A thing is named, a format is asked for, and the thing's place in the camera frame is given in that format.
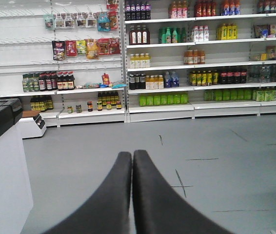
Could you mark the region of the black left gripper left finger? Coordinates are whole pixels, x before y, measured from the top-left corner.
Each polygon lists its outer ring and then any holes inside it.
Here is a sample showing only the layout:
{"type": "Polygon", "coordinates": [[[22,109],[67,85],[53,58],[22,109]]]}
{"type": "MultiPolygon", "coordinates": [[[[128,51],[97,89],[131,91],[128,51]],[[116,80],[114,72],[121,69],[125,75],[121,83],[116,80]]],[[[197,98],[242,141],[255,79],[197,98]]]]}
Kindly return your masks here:
{"type": "Polygon", "coordinates": [[[46,234],[127,234],[132,181],[132,156],[120,152],[95,192],[46,234]]]}

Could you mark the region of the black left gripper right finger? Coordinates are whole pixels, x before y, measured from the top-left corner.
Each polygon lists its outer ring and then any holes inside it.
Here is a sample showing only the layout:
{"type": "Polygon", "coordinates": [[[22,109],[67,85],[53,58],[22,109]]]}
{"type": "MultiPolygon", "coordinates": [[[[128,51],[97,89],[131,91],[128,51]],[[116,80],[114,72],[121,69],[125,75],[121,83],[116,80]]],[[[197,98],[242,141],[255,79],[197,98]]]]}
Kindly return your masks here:
{"type": "Polygon", "coordinates": [[[133,157],[132,198],[138,234],[229,234],[187,203],[165,180],[146,150],[133,157]]]}

